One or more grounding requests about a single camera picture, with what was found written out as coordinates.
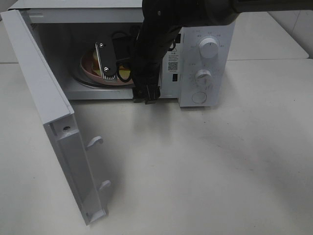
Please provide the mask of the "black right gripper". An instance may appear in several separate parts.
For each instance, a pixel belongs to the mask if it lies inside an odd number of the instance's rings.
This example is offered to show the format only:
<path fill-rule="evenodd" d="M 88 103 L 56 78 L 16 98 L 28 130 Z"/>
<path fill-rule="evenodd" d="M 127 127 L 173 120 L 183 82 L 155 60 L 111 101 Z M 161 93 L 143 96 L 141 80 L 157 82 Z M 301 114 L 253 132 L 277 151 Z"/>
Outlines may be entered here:
<path fill-rule="evenodd" d="M 134 36 L 114 37 L 113 45 L 117 61 L 127 64 L 131 70 L 130 78 L 133 102 L 154 104 L 160 97 L 158 85 L 161 62 L 163 59 L 163 37 Z"/>

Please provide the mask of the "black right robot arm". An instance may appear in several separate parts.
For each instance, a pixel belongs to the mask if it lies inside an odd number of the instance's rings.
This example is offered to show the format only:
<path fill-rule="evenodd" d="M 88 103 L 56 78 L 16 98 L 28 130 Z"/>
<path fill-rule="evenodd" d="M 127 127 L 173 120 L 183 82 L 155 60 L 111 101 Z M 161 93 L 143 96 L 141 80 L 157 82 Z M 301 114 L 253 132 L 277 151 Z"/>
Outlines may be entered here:
<path fill-rule="evenodd" d="M 183 27 L 224 26 L 243 12 L 312 10 L 311 0 L 144 0 L 130 57 L 134 102 L 155 103 L 163 57 Z"/>

